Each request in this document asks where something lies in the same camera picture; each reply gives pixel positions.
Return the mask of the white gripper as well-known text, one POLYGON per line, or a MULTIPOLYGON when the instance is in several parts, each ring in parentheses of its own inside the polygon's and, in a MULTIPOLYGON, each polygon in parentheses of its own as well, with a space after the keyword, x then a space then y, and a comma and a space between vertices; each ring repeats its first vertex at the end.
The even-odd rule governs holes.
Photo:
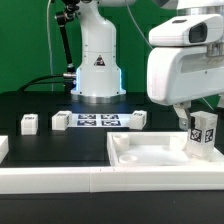
MULTIPOLYGON (((181 129, 190 127, 190 100, 224 92, 224 56, 206 53, 204 46, 157 47, 148 58, 148 96, 154 103, 175 104, 181 129)), ((217 107, 224 109, 224 95, 217 107)))

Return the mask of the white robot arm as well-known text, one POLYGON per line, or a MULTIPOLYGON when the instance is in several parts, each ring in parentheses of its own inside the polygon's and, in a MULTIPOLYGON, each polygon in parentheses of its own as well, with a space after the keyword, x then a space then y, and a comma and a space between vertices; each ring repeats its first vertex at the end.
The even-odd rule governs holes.
MULTIPOLYGON (((147 62, 147 94, 152 102, 173 106, 179 125, 196 125, 189 112, 195 99, 224 92, 224 0, 152 0, 163 9, 181 10, 149 31, 154 48, 147 62)), ((76 97, 108 102, 125 93, 116 64, 116 28, 98 11, 129 6, 136 0, 81 0, 76 15, 82 34, 82 63, 76 97)))

